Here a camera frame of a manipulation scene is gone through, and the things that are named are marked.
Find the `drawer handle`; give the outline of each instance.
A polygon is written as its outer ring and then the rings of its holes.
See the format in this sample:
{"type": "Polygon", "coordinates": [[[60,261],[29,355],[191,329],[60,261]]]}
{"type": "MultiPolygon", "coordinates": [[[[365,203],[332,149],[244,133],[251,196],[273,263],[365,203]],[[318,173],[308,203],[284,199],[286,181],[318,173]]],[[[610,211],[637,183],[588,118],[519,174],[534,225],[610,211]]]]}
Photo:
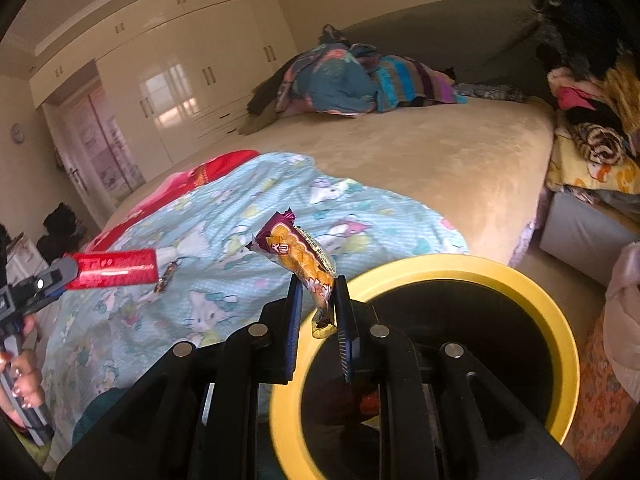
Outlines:
{"type": "Polygon", "coordinates": [[[149,98],[145,97],[145,101],[146,101],[146,105],[149,107],[149,111],[151,112],[151,115],[155,115],[156,113],[154,112],[154,109],[151,106],[151,103],[149,102],[149,98]]]}

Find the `white wardrobe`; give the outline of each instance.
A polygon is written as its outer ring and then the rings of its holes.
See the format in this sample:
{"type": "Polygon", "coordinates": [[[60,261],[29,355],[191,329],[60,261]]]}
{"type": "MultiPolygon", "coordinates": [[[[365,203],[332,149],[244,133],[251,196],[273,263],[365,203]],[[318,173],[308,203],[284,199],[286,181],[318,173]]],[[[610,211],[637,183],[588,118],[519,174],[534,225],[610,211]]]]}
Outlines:
{"type": "Polygon", "coordinates": [[[278,0],[138,0],[60,51],[31,88],[39,105],[86,63],[70,57],[92,55],[149,181],[237,134],[252,90],[296,53],[278,0]]]}

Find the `metal screw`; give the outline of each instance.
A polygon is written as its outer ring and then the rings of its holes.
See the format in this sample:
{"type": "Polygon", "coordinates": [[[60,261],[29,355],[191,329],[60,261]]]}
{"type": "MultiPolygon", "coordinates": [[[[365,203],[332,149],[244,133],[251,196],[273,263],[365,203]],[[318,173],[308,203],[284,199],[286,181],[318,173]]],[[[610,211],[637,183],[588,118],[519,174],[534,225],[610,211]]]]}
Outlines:
{"type": "Polygon", "coordinates": [[[174,355],[176,357],[187,357],[187,355],[191,353],[191,350],[193,350],[193,347],[186,341],[183,341],[174,346],[174,355]]]}
{"type": "Polygon", "coordinates": [[[383,338],[389,335],[389,327],[385,325],[373,325],[369,328],[369,332],[373,337],[383,338]]]}
{"type": "Polygon", "coordinates": [[[262,337],[268,331],[269,329],[267,328],[267,326],[263,325],[262,323],[254,323],[249,327],[249,335],[252,335],[254,337],[262,337]]]}
{"type": "Polygon", "coordinates": [[[458,343],[448,343],[444,347],[444,353],[449,357],[457,359],[458,357],[462,357],[462,354],[465,353],[465,349],[463,349],[458,343]]]}

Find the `white cloth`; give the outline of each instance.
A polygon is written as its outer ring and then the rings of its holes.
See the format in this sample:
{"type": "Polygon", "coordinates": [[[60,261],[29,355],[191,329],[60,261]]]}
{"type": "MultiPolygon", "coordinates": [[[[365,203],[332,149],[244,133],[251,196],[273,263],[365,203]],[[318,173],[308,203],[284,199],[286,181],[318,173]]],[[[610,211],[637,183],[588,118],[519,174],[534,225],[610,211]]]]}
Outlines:
{"type": "Polygon", "coordinates": [[[607,287],[604,351],[616,378],[640,401],[640,242],[620,253],[607,287]]]}

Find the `small wrapped snack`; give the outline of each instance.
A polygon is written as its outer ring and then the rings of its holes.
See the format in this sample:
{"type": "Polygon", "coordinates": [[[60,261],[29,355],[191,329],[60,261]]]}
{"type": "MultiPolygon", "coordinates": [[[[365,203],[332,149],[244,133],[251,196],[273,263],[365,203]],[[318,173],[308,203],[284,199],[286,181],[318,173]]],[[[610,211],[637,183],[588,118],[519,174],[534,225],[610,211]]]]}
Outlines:
{"type": "Polygon", "coordinates": [[[291,209],[274,214],[247,248],[265,254],[272,262],[293,272],[305,285],[318,310],[311,322],[312,335],[324,339],[337,331],[330,305],[335,263],[318,242],[293,225],[295,219],[291,209]]]}

